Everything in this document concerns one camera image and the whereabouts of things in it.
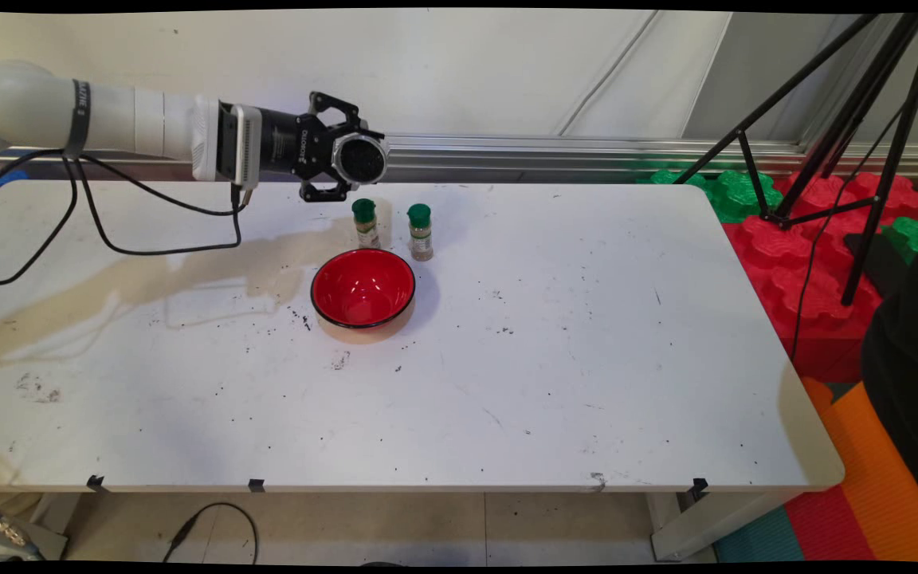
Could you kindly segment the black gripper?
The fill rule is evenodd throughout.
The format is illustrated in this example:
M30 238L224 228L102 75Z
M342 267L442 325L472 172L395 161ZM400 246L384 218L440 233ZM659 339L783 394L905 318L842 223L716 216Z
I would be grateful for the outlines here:
M339 123L329 124L321 113L336 110L343 114ZM309 203L346 201L354 184L339 181L332 168L335 136L369 135L360 119L359 108L334 96L311 91L308 113L297 116L267 108L260 109L260 171L263 174L291 175L301 181L300 197ZM334 179L332 187L318 188L310 179Z

